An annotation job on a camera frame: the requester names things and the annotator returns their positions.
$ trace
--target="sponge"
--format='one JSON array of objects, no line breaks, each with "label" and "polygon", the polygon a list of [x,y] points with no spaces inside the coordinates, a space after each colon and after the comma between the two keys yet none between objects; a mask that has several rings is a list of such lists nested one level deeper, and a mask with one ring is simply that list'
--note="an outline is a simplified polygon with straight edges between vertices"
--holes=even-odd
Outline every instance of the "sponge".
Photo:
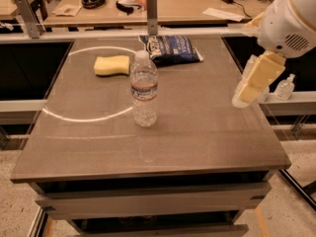
[{"label": "sponge", "polygon": [[115,74],[129,74],[129,56],[116,55],[111,57],[98,56],[94,66],[95,74],[109,76]]}]

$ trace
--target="metal bracket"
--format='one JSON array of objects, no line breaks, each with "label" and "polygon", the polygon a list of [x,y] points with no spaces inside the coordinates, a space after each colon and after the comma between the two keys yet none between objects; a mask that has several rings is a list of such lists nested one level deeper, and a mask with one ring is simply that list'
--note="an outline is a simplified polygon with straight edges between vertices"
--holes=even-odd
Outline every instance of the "metal bracket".
[{"label": "metal bracket", "polygon": [[146,0],[147,4],[147,28],[150,36],[158,34],[157,24],[157,0]]},{"label": "metal bracket", "polygon": [[23,18],[30,38],[38,39],[44,33],[44,29],[28,0],[14,0]]}]

